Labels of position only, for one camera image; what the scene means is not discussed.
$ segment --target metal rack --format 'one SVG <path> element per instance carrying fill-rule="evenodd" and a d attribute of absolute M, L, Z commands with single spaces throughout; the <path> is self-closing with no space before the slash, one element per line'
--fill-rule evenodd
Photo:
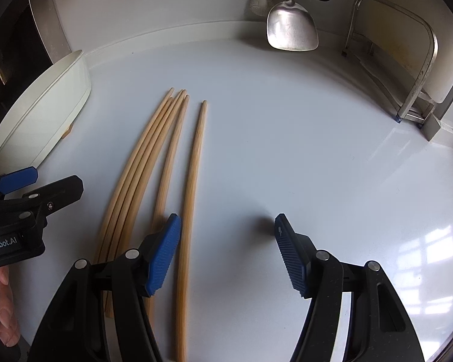
<path fill-rule="evenodd" d="M 351 55 L 355 61 L 364 69 L 374 83 L 380 88 L 384 95 L 388 98 L 389 102 L 396 110 L 395 120 L 401 122 L 402 119 L 409 119 L 419 124 L 423 124 L 427 117 L 434 111 L 436 102 L 431 99 L 428 93 L 423 89 L 423 85 L 428 78 L 429 72 L 433 67 L 433 63 L 438 53 L 438 41 L 431 26 L 422 17 L 415 13 L 392 3 L 388 0 L 373 0 L 378 3 L 384 4 L 411 19 L 417 21 L 426 29 L 429 36 L 429 49 L 426 58 L 423 62 L 418 76 L 414 80 L 414 84 L 410 90 L 406 90 L 400 85 L 397 80 L 382 67 L 381 64 L 373 57 L 374 43 L 368 38 L 364 37 L 368 43 L 368 52 L 353 52 L 349 48 L 353 40 L 355 22 L 358 16 L 358 11 L 361 3 L 364 0 L 355 0 L 351 13 L 351 23 L 349 32 L 346 37 L 345 46 L 342 51 L 344 56 Z"/>

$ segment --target white bowl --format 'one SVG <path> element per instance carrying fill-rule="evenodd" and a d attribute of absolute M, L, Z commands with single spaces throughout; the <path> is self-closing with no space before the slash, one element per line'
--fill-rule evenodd
<path fill-rule="evenodd" d="M 0 174 L 38 167 L 68 130 L 90 92 L 82 50 L 42 73 L 0 124 Z"/>

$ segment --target screw head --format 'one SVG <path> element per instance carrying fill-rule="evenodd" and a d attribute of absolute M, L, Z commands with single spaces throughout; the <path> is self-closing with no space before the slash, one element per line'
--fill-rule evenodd
<path fill-rule="evenodd" d="M 74 267 L 76 267 L 77 269 L 82 269 L 82 268 L 85 268 L 86 265 L 87 265 L 87 261 L 84 259 L 80 259 L 75 262 Z"/>
<path fill-rule="evenodd" d="M 32 213 L 30 211 L 25 211 L 25 212 L 22 212 L 18 217 L 20 219 L 25 219 L 25 218 L 28 218 L 30 215 L 32 215 Z"/>
<path fill-rule="evenodd" d="M 330 254 L 325 250 L 318 250 L 315 254 L 315 257 L 317 257 L 319 260 L 327 261 L 330 258 Z"/>
<path fill-rule="evenodd" d="M 370 261 L 368 263 L 368 268 L 374 272 L 377 272 L 381 269 L 381 266 L 376 261 Z"/>
<path fill-rule="evenodd" d="M 135 259 L 139 256 L 139 250 L 137 249 L 130 249 L 126 252 L 126 258 L 129 260 Z"/>

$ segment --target white countertop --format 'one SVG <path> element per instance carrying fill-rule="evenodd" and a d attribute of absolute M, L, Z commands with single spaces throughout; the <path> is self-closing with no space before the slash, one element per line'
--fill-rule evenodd
<path fill-rule="evenodd" d="M 378 261 L 405 303 L 428 358 L 453 330 L 453 149 L 397 124 L 381 95 L 333 50 L 274 51 L 215 40 L 146 50 L 91 69 L 92 92 L 71 134 L 39 168 L 40 184 L 71 174 L 82 199 L 49 217 L 45 253 L 14 265 L 24 337 L 77 258 L 91 259 L 111 193 L 136 139 L 170 88 L 191 95 L 167 213 L 181 214 L 200 102 L 209 101 L 190 263 L 188 358 L 289 360 L 307 313 L 273 237 L 294 230 L 340 261 Z M 162 162 L 132 246 L 148 229 Z M 155 334 L 172 353 L 170 267 L 157 292 Z M 344 300 L 339 344 L 347 330 Z"/>

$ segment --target white brush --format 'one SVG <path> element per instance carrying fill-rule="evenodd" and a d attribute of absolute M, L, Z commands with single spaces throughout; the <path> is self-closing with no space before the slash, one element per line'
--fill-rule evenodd
<path fill-rule="evenodd" d="M 272 0 L 250 0 L 250 10 L 257 16 L 267 17 L 272 7 Z"/>

